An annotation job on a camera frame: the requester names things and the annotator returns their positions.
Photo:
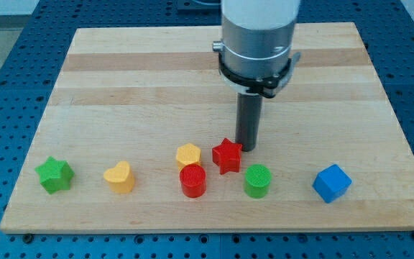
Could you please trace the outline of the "black clamp ring mount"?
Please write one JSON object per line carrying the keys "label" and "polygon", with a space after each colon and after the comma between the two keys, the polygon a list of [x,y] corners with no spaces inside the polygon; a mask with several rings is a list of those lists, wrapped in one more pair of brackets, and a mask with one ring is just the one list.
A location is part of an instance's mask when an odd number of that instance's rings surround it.
{"label": "black clamp ring mount", "polygon": [[267,99],[274,98],[290,82],[293,71],[301,58],[301,52],[296,52],[287,59],[285,67],[278,73],[267,78],[246,78],[235,74],[222,61],[222,54],[218,54],[218,72],[224,82],[238,94],[254,96],[260,95]]}

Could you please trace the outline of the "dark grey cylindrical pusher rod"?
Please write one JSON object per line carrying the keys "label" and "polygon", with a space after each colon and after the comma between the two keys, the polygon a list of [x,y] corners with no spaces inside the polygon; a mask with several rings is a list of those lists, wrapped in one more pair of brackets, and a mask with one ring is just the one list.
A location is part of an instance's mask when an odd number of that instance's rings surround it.
{"label": "dark grey cylindrical pusher rod", "polygon": [[261,110],[260,95],[237,95],[235,143],[242,145],[243,152],[252,151],[257,145]]}

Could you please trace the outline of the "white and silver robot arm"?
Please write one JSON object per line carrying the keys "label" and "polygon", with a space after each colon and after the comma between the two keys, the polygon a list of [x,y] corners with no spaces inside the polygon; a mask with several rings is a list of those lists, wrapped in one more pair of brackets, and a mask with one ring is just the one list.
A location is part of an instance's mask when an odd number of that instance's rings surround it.
{"label": "white and silver robot arm", "polygon": [[223,0],[221,39],[212,44],[218,70],[237,93],[235,141],[244,152],[257,145],[262,100],[272,99],[293,76],[292,54],[300,0]]}

